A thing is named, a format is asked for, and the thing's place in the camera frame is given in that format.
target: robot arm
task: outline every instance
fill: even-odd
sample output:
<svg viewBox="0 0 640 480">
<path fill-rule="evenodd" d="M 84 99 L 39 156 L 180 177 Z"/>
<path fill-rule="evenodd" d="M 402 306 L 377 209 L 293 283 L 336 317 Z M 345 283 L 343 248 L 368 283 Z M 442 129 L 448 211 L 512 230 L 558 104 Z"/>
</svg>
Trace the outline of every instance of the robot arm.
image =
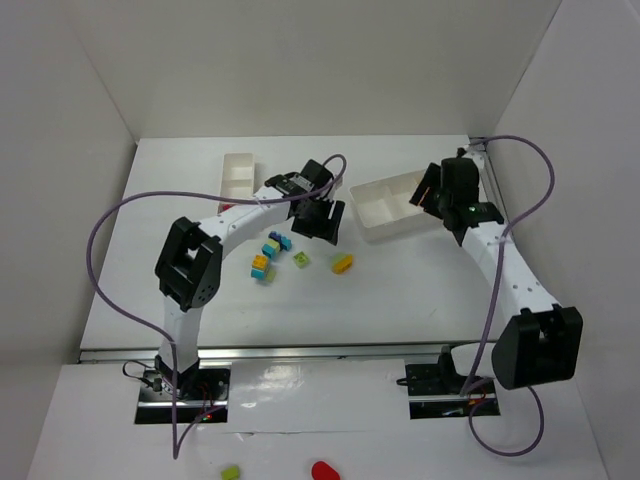
<svg viewBox="0 0 640 480">
<path fill-rule="evenodd" d="M 569 379 L 575 372 L 582 317 L 573 307 L 562 308 L 545 290 L 510 235 L 502 238 L 504 219 L 495 205 L 479 202 L 480 173 L 466 153 L 459 150 L 456 158 L 431 164 L 410 202 L 443 220 L 491 284 L 504 242 L 498 305 L 510 320 L 498 341 L 487 344 L 478 372 L 495 377 L 508 390 Z M 478 344 L 451 349 L 458 375 L 469 374 L 477 350 Z"/>
<path fill-rule="evenodd" d="M 309 160 L 300 173 L 277 175 L 256 192 L 256 203 L 233 208 L 200 222 L 180 218 L 174 222 L 155 273 L 165 295 L 164 330 L 175 341 L 177 365 L 171 346 L 164 339 L 156 368 L 170 380 L 178 373 L 178 390 L 199 368 L 198 333 L 204 306 L 220 287 L 222 260 L 256 233 L 294 217 L 292 230 L 309 238 L 336 244 L 344 202 L 332 200 L 339 182 L 321 194 L 306 194 L 327 185 L 333 175 L 323 165 Z"/>
</svg>

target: gray wall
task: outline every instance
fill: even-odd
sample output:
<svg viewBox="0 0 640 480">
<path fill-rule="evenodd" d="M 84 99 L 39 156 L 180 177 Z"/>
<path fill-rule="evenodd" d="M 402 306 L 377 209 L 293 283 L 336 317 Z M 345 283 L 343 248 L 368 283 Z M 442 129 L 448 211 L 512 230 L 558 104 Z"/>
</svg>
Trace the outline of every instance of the gray wall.
<svg viewBox="0 0 640 480">
<path fill-rule="evenodd" d="M 496 133 L 526 136 L 551 156 L 557 189 L 518 228 L 523 254 L 585 332 L 578 369 L 613 480 L 636 478 L 640 429 L 640 0 L 564 0 Z M 491 149 L 511 216 L 544 192 L 526 149 Z"/>
<path fill-rule="evenodd" d="M 0 472 L 19 480 L 84 329 L 89 229 L 134 143 L 56 2 L 0 2 L 0 64 Z"/>
<path fill-rule="evenodd" d="M 64 0 L 139 137 L 486 133 L 560 0 Z"/>
</svg>

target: red block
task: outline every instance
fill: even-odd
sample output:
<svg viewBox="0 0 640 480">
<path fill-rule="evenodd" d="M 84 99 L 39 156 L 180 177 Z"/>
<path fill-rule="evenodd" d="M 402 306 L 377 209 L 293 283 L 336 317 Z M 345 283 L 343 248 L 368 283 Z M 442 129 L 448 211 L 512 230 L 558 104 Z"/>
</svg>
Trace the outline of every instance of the red block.
<svg viewBox="0 0 640 480">
<path fill-rule="evenodd" d="M 325 462 L 316 462 L 311 468 L 313 480 L 340 480 L 340 475 Z"/>
</svg>

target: white tray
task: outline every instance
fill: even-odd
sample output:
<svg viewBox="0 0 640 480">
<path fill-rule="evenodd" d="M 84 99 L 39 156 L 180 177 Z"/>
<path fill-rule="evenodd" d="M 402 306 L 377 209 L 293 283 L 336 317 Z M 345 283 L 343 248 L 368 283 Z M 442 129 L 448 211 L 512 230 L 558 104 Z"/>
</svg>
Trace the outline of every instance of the white tray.
<svg viewBox="0 0 640 480">
<path fill-rule="evenodd" d="M 255 157 L 253 153 L 227 153 L 222 161 L 220 195 L 233 198 L 251 198 L 255 190 Z M 220 202 L 218 213 L 227 204 Z"/>
<path fill-rule="evenodd" d="M 409 203 L 424 172 L 405 173 L 349 189 L 354 216 L 366 241 L 442 225 L 441 220 Z"/>
</svg>

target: wall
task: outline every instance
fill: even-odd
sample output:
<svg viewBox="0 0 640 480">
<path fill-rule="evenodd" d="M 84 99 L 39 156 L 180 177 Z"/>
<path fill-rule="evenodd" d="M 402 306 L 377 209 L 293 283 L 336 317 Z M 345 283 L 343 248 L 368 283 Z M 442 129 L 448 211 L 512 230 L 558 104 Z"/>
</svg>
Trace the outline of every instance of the wall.
<svg viewBox="0 0 640 480">
<path fill-rule="evenodd" d="M 635 478 L 640 226 L 640 0 L 564 0 L 496 133 L 538 142 L 557 170 L 549 204 L 519 247 L 585 332 L 583 401 L 613 480 Z M 544 192 L 546 169 L 518 145 L 491 149 L 513 217 Z"/>
<path fill-rule="evenodd" d="M 56 2 L 0 2 L 0 63 L 0 471 L 19 480 L 86 321 L 87 235 L 134 143 Z"/>
<path fill-rule="evenodd" d="M 559 0 L 65 0 L 137 137 L 486 133 Z"/>
</svg>

